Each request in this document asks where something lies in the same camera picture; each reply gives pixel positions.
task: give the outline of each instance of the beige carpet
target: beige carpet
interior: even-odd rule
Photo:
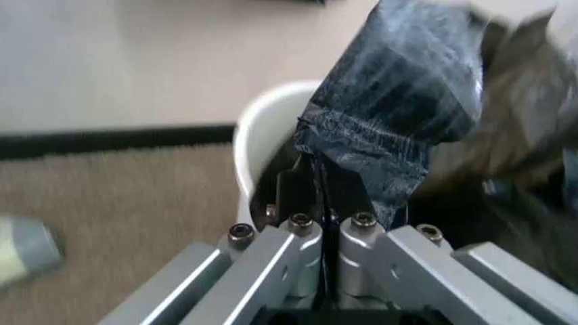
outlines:
[[[231,146],[0,162],[0,211],[42,219],[65,261],[0,291],[0,324],[94,324],[192,240],[234,223]]]

